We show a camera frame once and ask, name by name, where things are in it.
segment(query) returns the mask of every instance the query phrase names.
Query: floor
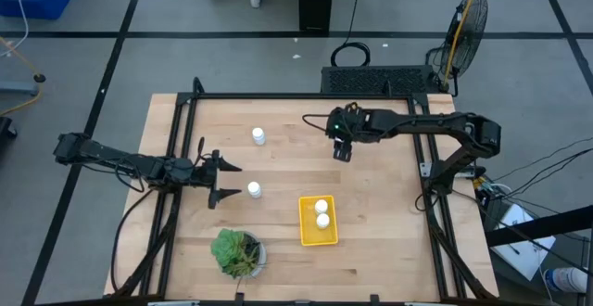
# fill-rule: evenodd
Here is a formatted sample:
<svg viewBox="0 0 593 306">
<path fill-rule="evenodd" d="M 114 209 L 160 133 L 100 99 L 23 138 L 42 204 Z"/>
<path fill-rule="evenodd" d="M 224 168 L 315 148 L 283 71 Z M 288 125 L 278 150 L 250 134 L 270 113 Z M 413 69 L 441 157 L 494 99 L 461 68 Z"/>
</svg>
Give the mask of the floor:
<svg viewBox="0 0 593 306">
<path fill-rule="evenodd" d="M 432 32 L 447 30 L 459 1 L 359 0 L 356 40 L 372 50 L 372 65 L 421 64 L 426 50 L 442 42 Z M 580 58 L 593 59 L 592 1 L 488 0 L 488 34 L 461 77 L 456 105 L 502 125 L 502 154 L 482 161 L 489 175 L 592 136 L 593 79 Z M 347 31 L 353 2 L 334 0 L 333 32 Z M 37 104 L 12 115 L 19 137 L 0 159 L 5 305 L 22 301 L 65 187 L 69 169 L 52 157 L 59 134 L 86 126 L 94 139 L 134 151 L 152 94 L 187 91 L 194 76 L 209 92 L 318 92 L 321 67 L 343 43 L 302 38 L 297 0 L 263 0 L 260 10 L 248 0 L 71 0 L 61 19 L 30 24 L 32 36 L 20 51 L 48 80 Z M 20 19 L 0 18 L 0 35 L 14 40 L 22 29 Z M 338 63 L 359 64 L 361 55 L 346 51 Z M 0 58 L 0 79 L 30 77 L 15 57 Z M 22 98 L 2 95 L 0 106 Z M 592 162 L 593 156 L 575 160 L 523 198 L 559 211 L 593 204 Z M 504 182 L 521 185 L 543 166 Z M 82 171 L 37 302 L 101 295 L 126 192 L 109 175 Z"/>
</svg>

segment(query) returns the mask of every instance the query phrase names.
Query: white bottle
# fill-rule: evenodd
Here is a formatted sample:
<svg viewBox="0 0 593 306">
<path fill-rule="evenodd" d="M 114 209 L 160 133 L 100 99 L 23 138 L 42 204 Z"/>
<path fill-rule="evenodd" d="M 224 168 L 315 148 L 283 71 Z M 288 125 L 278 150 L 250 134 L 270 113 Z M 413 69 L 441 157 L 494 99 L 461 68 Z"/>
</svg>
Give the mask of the white bottle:
<svg viewBox="0 0 593 306">
<path fill-rule="evenodd" d="M 249 191 L 249 195 L 251 195 L 252 198 L 261 197 L 261 187 L 257 182 L 251 182 L 247 185 L 247 191 Z"/>
<path fill-rule="evenodd" d="M 324 229 L 330 225 L 330 216 L 325 213 L 322 213 L 317 216 L 317 227 L 319 229 Z"/>
<path fill-rule="evenodd" d="M 253 129 L 251 134 L 253 135 L 253 141 L 255 141 L 257 145 L 263 145 L 266 142 L 266 135 L 261 128 Z"/>
<path fill-rule="evenodd" d="M 317 212 L 317 214 L 327 212 L 327 201 L 325 201 L 325 199 L 320 199 L 315 203 L 315 212 Z"/>
</svg>

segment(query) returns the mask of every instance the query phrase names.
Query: yellow container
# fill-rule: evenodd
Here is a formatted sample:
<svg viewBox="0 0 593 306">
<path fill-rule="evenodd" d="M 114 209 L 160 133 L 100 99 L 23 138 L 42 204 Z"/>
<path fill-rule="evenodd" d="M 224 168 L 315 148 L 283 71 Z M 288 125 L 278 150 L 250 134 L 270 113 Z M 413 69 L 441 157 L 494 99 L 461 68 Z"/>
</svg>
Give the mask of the yellow container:
<svg viewBox="0 0 593 306">
<path fill-rule="evenodd" d="M 324 229 L 317 227 L 317 213 L 315 203 L 318 200 L 327 201 L 327 215 L 330 224 Z M 300 219 L 300 243 L 303 246 L 335 245 L 337 243 L 337 221 L 335 219 L 334 197 L 312 196 L 298 199 L 298 216 Z"/>
</svg>

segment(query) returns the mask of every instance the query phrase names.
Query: wooden tabletop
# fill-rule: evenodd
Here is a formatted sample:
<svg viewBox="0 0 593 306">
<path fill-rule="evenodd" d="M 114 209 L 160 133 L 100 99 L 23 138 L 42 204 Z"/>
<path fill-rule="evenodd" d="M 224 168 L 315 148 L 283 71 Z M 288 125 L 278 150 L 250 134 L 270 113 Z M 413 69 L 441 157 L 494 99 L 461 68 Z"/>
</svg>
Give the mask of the wooden tabletop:
<svg viewBox="0 0 593 306">
<path fill-rule="evenodd" d="M 175 95 L 154 95 L 139 151 L 165 153 Z M 243 189 L 207 207 L 208 190 L 183 190 L 171 261 L 167 299 L 231 300 L 237 281 L 223 274 L 210 254 L 210 243 L 222 228 L 245 230 L 261 239 L 267 265 L 239 291 L 246 300 L 436 301 L 435 269 L 423 213 L 414 209 L 421 193 L 411 135 L 379 144 L 355 144 L 350 163 L 332 158 L 333 141 L 302 120 L 305 113 L 329 113 L 351 100 L 199 100 L 190 158 L 200 136 L 204 152 L 219 149 L 242 172 L 220 172 L 219 187 Z M 454 111 L 449 95 L 429 96 L 433 113 Z M 403 101 L 363 100 L 363 108 L 390 108 L 407 114 Z M 178 151 L 183 138 L 184 111 Z M 323 127 L 325 119 L 319 119 Z M 251 130 L 261 127 L 265 146 L 253 143 Z M 459 147 L 456 140 L 436 138 L 441 159 Z M 424 143 L 424 154 L 428 148 Z M 249 182 L 261 185 L 262 197 L 247 193 Z M 454 188 L 473 192 L 470 181 Z M 300 244 L 298 198 L 333 195 L 339 233 L 334 246 Z M 126 210 L 140 196 L 130 191 Z M 157 196 L 138 206 L 120 235 L 116 276 L 121 285 L 145 255 Z M 486 239 L 475 203 L 448 197 L 459 253 L 475 276 L 498 294 Z M 450 262 L 444 256 L 449 295 L 455 295 Z M 156 260 L 151 290 L 156 291 L 161 259 Z M 107 284 L 106 292 L 111 291 Z"/>
</svg>

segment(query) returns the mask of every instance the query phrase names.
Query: electric fan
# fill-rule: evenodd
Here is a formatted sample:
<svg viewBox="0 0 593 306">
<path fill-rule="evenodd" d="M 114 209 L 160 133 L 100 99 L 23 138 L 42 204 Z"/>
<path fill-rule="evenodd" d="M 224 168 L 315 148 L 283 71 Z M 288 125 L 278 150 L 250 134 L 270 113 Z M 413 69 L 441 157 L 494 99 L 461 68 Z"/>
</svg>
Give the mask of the electric fan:
<svg viewBox="0 0 593 306">
<path fill-rule="evenodd" d="M 447 80 L 453 79 L 455 84 L 455 94 L 453 96 L 457 96 L 459 93 L 457 78 L 460 77 L 472 63 L 475 52 L 482 40 L 484 27 L 486 26 L 486 19 L 488 17 L 488 2 L 486 0 L 473 0 L 470 3 L 470 8 L 467 11 L 465 21 L 461 26 L 455 48 L 453 48 L 455 33 L 461 24 L 463 11 L 468 2 L 469 0 L 462 0 L 460 5 L 457 6 L 455 15 L 453 15 L 451 24 L 448 27 L 445 42 L 439 47 L 430 49 L 426 53 L 425 59 L 425 63 L 428 65 L 430 56 L 435 54 L 433 58 L 433 66 L 438 67 L 438 70 L 433 72 L 432 79 L 437 82 L 443 92 L 448 92 Z M 453 52 L 453 59 L 451 61 L 449 73 L 446 73 L 448 58 L 451 52 Z M 436 59 L 438 53 L 441 54 L 441 57 L 440 62 L 437 63 Z"/>
</svg>

